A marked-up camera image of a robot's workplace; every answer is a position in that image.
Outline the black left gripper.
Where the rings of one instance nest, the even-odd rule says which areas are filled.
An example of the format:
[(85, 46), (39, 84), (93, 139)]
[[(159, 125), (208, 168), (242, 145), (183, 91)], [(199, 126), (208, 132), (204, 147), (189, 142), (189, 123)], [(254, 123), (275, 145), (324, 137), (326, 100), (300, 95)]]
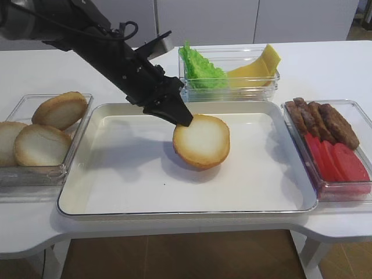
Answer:
[(166, 76), (161, 66), (148, 60), (160, 52), (159, 44), (159, 40), (153, 40), (133, 50), (123, 40), (115, 42), (113, 83), (127, 94), (131, 104), (142, 107), (144, 114), (188, 127), (193, 115), (180, 96), (184, 84), (177, 77)]

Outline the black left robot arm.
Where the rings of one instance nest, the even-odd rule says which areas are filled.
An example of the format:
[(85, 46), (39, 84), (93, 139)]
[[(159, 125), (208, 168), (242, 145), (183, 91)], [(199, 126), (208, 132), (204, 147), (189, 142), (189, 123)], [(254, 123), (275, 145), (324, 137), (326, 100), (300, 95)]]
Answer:
[(132, 21), (112, 28), (92, 1), (1, 1), (2, 37), (73, 51), (146, 115), (189, 126), (193, 117), (180, 95), (183, 82), (149, 61), (168, 51), (163, 41), (170, 33), (133, 50), (126, 42), (137, 31)]

